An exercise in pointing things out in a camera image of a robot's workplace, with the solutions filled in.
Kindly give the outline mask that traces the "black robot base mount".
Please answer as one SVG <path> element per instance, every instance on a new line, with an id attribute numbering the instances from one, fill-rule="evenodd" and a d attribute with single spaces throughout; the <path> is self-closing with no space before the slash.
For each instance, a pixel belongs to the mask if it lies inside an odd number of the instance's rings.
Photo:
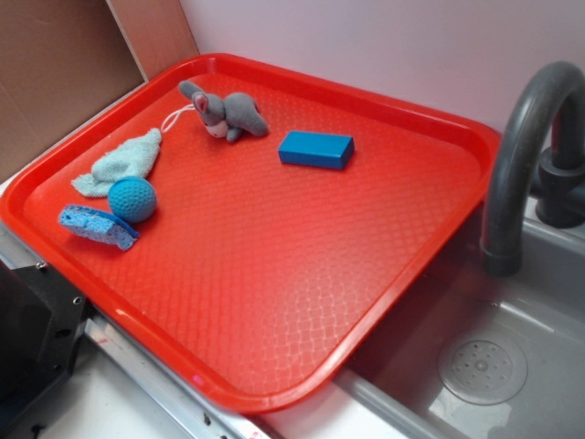
<path id="1" fill-rule="evenodd" d="M 1 265 L 1 430 L 72 374 L 86 297 L 52 267 Z"/>

